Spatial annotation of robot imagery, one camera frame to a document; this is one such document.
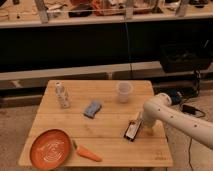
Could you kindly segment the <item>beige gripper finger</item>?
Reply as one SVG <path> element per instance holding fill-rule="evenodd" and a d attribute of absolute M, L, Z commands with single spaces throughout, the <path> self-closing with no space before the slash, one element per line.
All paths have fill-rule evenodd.
<path fill-rule="evenodd" d="M 146 127 L 146 128 L 145 128 L 145 132 L 146 132 L 146 134 L 149 135 L 149 136 L 153 136 L 153 135 L 154 135 L 154 130 L 153 130 L 153 128 Z"/>

